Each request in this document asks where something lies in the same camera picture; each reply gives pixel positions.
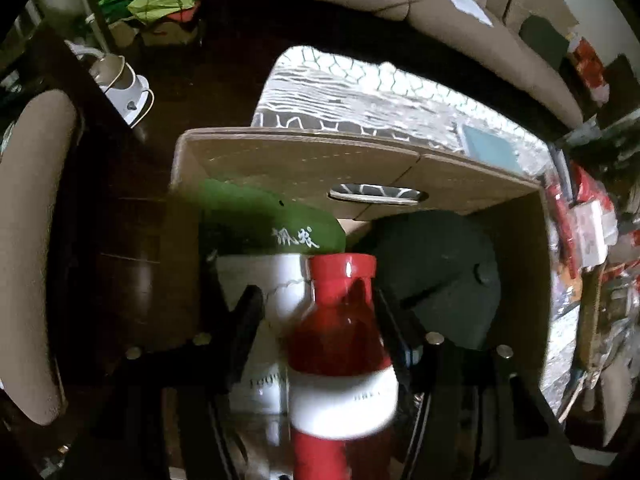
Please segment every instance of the wall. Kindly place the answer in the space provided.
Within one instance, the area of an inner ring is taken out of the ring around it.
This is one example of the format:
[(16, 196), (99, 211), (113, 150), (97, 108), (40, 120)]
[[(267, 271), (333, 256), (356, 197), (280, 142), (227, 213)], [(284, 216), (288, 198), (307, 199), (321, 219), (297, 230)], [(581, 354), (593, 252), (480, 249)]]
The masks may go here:
[(593, 45), (606, 65), (626, 54), (640, 75), (640, 41), (613, 0), (564, 0), (580, 24), (577, 32)]

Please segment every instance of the sofa armrest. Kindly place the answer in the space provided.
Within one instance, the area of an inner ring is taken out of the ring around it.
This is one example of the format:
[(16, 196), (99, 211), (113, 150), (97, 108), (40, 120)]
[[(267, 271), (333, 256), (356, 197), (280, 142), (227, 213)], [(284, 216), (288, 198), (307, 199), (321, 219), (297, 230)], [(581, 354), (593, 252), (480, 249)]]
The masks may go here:
[(38, 95), (20, 115), (0, 162), (0, 379), (41, 425), (63, 406), (47, 336), (47, 251), (76, 119), (63, 92)]

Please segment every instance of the cardboard flap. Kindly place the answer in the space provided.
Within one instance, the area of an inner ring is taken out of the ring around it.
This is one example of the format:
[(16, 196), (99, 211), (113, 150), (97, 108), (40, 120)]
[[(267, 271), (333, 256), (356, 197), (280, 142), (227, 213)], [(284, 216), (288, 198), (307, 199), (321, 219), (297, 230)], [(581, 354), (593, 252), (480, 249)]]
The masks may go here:
[(486, 346), (513, 349), (530, 384), (541, 378), (551, 318), (551, 256), (543, 191), (473, 213), (494, 245), (502, 295)]
[(332, 186), (389, 186), (420, 157), (397, 146), (321, 136), (187, 132), (182, 142), (207, 178), (272, 191), (336, 218), (355, 218), (368, 205), (330, 199)]
[(467, 215), (540, 189), (535, 181), (447, 153), (424, 153), (393, 186), (417, 189), (429, 197), (413, 206), (372, 205), (358, 220), (420, 209)]

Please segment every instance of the white paper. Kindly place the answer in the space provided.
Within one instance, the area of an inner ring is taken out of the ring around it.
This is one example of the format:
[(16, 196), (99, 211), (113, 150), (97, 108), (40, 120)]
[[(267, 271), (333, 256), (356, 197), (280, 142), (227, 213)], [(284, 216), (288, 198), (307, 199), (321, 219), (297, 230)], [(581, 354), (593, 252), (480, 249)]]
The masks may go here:
[(489, 25), (489, 27), (494, 26), (489, 17), (484, 13), (484, 10), (482, 10), (482, 7), (480, 7), (474, 0), (451, 0), (451, 3), (457, 10), (464, 12), (465, 14), (470, 14), (480, 23)]

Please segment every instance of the red package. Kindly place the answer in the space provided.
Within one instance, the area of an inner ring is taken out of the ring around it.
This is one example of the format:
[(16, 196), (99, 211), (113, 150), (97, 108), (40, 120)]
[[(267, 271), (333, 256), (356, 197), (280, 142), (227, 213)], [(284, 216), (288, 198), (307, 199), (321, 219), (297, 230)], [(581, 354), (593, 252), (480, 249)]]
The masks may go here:
[(598, 54), (584, 38), (580, 38), (578, 47), (574, 50), (575, 71), (590, 89), (604, 86), (604, 65), (600, 61)]
[(578, 186), (578, 195), (576, 197), (578, 204), (598, 200), (603, 211), (614, 211), (613, 202), (609, 198), (607, 191), (589, 173), (573, 161), (571, 162), (571, 170)]
[(562, 188), (556, 175), (552, 173), (546, 174), (545, 192), (551, 215), (558, 226), (562, 260), (569, 269), (571, 279), (574, 280), (580, 273), (578, 251), (575, 245), (574, 230), (569, 218), (569, 206), (562, 194)]

